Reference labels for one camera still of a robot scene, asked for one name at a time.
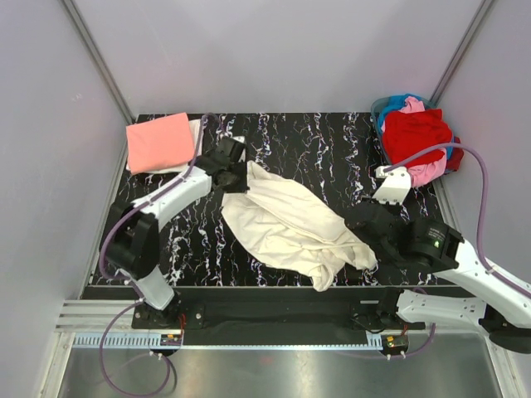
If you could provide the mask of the cream white t shirt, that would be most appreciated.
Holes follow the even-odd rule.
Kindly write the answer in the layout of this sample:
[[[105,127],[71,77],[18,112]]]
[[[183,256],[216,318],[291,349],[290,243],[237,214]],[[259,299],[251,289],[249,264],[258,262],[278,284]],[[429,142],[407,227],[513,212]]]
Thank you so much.
[[[248,190],[226,193],[222,217],[241,246],[262,264],[311,278],[314,290],[332,286],[345,266],[373,269],[377,257],[312,191],[292,179],[246,163]]]

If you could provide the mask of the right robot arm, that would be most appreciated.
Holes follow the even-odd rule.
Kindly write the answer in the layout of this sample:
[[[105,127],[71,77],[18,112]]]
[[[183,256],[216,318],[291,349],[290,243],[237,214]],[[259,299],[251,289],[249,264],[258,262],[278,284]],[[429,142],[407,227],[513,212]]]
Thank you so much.
[[[345,225],[385,264],[433,274],[469,293],[452,298],[387,288],[374,310],[383,327],[470,328],[505,350],[530,352],[530,285],[481,256],[459,231],[431,218],[405,222],[373,202],[357,205]]]

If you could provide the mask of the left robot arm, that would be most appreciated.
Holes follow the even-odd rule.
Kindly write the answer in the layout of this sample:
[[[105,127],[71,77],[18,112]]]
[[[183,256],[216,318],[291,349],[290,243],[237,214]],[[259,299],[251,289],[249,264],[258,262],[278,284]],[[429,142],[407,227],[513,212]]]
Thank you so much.
[[[160,231],[195,201],[220,190],[244,193],[247,186],[246,139],[221,138],[217,146],[194,156],[190,165],[157,190],[137,200],[115,201],[100,242],[99,269],[115,267],[114,277],[132,284],[150,318],[170,328],[179,317],[178,300],[160,270]]]

